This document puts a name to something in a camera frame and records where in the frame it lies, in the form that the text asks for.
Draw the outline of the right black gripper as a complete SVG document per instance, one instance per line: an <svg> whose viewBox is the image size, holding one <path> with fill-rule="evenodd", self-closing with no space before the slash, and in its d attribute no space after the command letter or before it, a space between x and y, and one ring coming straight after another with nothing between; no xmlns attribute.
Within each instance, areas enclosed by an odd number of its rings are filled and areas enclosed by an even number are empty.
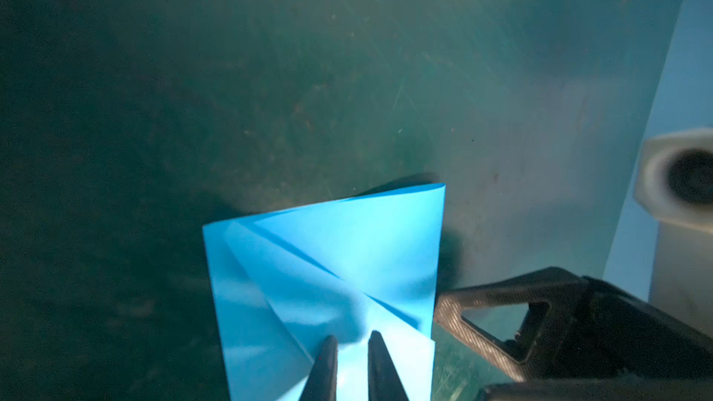
<svg viewBox="0 0 713 401"><path fill-rule="evenodd" d="M434 324L513 381L484 400L709 400L712 340L559 267L438 296Z"/></svg>

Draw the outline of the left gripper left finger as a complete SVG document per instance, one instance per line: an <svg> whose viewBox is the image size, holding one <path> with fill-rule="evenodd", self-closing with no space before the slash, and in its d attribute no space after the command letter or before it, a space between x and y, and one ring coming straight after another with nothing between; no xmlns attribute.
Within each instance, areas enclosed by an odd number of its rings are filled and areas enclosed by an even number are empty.
<svg viewBox="0 0 713 401"><path fill-rule="evenodd" d="M306 380L300 401L336 401L338 341L328 336Z"/></svg>

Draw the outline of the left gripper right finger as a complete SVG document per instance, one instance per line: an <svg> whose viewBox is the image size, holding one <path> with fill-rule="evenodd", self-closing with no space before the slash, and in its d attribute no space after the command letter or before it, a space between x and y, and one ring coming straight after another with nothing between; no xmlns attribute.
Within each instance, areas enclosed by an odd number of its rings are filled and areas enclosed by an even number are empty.
<svg viewBox="0 0 713 401"><path fill-rule="evenodd" d="M374 330L368 344L369 401L408 401L384 337Z"/></svg>

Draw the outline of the blue square paper sheet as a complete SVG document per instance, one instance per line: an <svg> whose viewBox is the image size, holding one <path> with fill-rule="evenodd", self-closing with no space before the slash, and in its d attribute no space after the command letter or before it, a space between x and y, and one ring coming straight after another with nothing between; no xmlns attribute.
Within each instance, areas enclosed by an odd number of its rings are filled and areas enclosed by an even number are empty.
<svg viewBox="0 0 713 401"><path fill-rule="evenodd" d="M445 196L429 184L206 225L230 398L298 399L333 336L336 394L364 400L380 332L408 398L429 399Z"/></svg>

